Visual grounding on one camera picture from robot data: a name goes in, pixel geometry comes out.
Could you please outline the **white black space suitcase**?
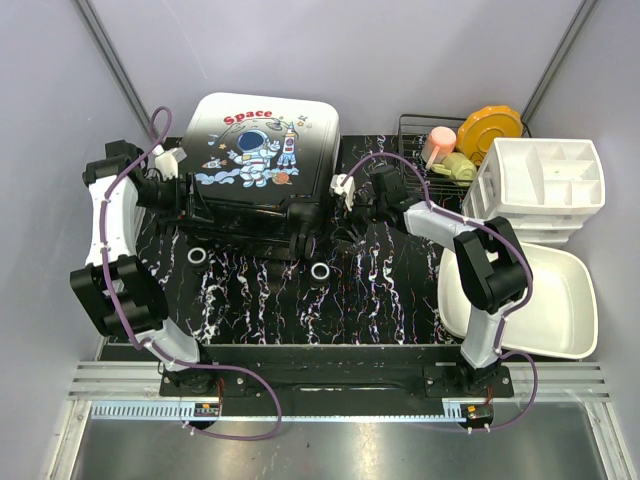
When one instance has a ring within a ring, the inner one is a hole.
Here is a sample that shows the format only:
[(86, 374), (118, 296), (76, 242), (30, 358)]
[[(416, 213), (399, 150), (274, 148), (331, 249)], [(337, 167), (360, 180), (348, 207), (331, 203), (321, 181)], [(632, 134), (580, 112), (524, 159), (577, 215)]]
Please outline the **white black space suitcase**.
[(192, 248), (303, 261), (317, 283), (339, 170), (339, 114), (328, 103), (238, 93), (205, 96), (182, 137), (182, 177), (194, 173), (213, 225), (178, 222)]

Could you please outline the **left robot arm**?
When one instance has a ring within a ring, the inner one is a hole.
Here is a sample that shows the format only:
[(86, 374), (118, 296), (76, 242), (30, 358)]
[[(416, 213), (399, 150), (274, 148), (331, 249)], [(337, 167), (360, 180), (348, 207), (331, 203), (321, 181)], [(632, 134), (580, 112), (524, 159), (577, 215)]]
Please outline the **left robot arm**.
[(71, 289), (102, 336), (128, 339), (156, 357), (166, 386), (184, 396), (220, 394), (210, 356), (170, 318), (164, 290), (136, 249), (137, 210), (178, 216), (182, 182), (169, 173), (146, 177), (145, 155), (125, 140), (106, 144), (105, 153), (82, 175), (92, 200), (92, 239), (84, 267), (70, 274)]

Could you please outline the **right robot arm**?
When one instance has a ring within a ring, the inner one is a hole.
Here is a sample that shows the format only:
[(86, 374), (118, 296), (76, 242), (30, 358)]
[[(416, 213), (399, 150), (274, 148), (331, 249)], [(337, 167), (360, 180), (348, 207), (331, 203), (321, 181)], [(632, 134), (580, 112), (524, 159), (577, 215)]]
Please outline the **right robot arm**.
[(332, 179), (330, 190), (344, 205), (347, 228), (355, 235), (382, 221), (455, 255), (471, 309), (459, 359), (445, 370), (443, 382), (470, 397), (486, 391), (498, 376), (507, 316), (532, 291), (532, 271), (510, 222), (465, 218), (419, 199), (392, 166), (375, 169), (372, 186), (373, 197), (357, 201), (351, 176)]

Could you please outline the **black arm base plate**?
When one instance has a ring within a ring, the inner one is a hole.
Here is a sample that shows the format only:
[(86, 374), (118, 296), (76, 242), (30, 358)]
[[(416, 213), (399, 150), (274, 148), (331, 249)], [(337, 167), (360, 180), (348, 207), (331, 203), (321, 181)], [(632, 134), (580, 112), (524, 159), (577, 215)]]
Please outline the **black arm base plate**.
[(387, 388), (429, 398), (512, 398), (501, 361), (474, 370), (458, 345), (210, 346), (201, 361), (255, 371), (272, 388)]

